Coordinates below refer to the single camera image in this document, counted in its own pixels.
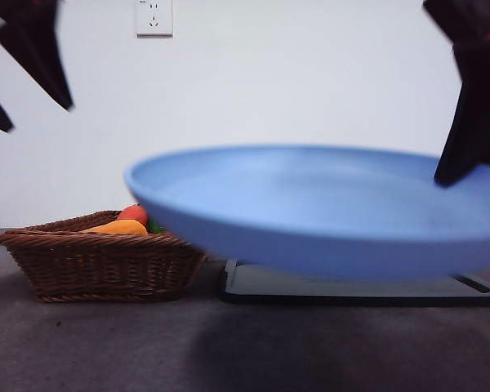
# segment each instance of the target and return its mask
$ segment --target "electrical outlet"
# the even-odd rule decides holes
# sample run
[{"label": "electrical outlet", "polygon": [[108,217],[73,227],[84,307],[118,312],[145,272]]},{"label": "electrical outlet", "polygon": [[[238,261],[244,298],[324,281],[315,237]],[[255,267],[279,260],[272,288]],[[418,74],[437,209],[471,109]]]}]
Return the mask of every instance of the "electrical outlet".
[{"label": "electrical outlet", "polygon": [[172,0],[134,0],[138,37],[172,36]]}]

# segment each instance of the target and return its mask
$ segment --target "gray table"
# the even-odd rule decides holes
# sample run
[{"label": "gray table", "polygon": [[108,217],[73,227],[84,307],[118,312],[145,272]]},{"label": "gray table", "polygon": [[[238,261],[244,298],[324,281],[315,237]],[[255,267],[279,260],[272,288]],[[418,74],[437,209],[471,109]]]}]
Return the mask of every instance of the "gray table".
[{"label": "gray table", "polygon": [[[0,392],[490,391],[490,308],[39,304],[0,247]],[[490,270],[485,278],[490,280]]]}]

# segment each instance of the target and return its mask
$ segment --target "woven basket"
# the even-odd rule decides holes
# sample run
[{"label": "woven basket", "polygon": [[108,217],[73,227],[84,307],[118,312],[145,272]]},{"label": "woven basket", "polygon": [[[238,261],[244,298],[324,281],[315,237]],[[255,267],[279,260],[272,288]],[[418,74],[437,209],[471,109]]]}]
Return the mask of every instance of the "woven basket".
[{"label": "woven basket", "polygon": [[205,255],[170,234],[79,233],[114,221],[119,212],[8,230],[0,234],[0,244],[33,284],[37,301],[180,298]]}]

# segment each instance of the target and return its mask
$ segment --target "blue plate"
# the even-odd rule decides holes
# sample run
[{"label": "blue plate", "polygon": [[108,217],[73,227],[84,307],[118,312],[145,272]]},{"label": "blue plate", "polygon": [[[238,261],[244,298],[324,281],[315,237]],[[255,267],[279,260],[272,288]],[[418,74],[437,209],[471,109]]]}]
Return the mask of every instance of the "blue plate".
[{"label": "blue plate", "polygon": [[490,167],[450,188],[437,159],[252,146],[148,158],[126,182],[151,216],[219,256],[318,278],[430,278],[490,265]]}]

